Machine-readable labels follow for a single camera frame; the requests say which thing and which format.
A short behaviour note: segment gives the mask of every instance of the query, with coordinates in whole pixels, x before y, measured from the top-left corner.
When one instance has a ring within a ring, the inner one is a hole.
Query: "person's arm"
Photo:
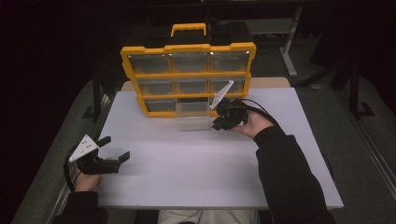
[[[294,136],[255,112],[248,114],[247,124],[233,131],[252,138],[259,147],[259,176],[275,223],[335,223]]]
[[[52,224],[105,224],[108,213],[98,207],[99,196],[94,191],[100,180],[99,175],[81,173],[76,180],[75,192],[69,194],[64,211]]]

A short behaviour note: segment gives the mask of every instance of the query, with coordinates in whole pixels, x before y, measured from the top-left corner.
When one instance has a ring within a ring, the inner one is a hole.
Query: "dark background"
[[[120,49],[135,24],[160,26],[282,17],[295,6],[292,3],[266,8],[219,6],[180,10],[150,7],[149,2],[7,0],[0,3],[1,102],[4,103],[1,223],[11,221],[68,109],[92,75],[98,74],[109,94],[126,80]],[[341,6],[311,4],[303,10],[297,34],[323,34],[313,63],[330,66],[346,52],[350,53],[361,74],[377,86],[384,101],[396,111],[393,99],[396,76],[392,69],[396,50],[394,11],[392,1]]]

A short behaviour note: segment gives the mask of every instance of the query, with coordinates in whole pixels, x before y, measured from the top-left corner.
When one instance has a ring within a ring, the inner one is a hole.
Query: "white triangular marker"
[[[218,91],[218,93],[215,93],[215,98],[213,99],[210,109],[214,109],[216,107],[216,105],[218,105],[220,103],[220,101],[222,100],[222,98],[224,98],[225,94],[231,88],[232,85],[233,85],[233,81],[229,80],[228,84],[225,87],[223,87],[223,89]]]
[[[76,161],[88,153],[96,150],[97,148],[99,148],[99,146],[96,145],[96,143],[87,134],[85,134],[81,142],[78,144],[76,150],[69,158],[69,161]]]

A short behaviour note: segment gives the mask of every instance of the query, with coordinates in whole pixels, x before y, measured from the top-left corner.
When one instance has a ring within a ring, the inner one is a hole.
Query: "white pants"
[[[161,210],[158,224],[256,224],[256,210]]]

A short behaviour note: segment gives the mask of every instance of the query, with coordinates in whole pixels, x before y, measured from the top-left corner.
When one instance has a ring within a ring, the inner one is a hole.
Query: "white table surface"
[[[249,90],[286,134],[294,134],[329,209],[343,207],[293,88]],[[156,209],[267,209],[255,143],[227,131],[179,132],[174,119],[146,118],[135,92],[118,92],[101,137],[101,158],[131,151],[114,175],[103,175],[99,204]]]

